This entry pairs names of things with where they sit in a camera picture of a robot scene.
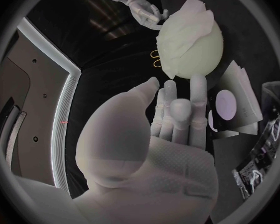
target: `white circle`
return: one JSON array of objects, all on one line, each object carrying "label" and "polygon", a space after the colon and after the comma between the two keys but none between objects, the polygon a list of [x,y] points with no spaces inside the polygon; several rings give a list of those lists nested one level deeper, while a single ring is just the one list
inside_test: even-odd
[{"label": "white circle", "polygon": [[216,111],[224,120],[231,120],[237,112],[237,100],[233,93],[222,90],[216,97]]},{"label": "white circle", "polygon": [[211,129],[215,132],[218,132],[218,130],[214,128],[214,120],[213,120],[213,112],[212,111],[209,112],[208,120],[209,120],[209,126],[211,127]]}]

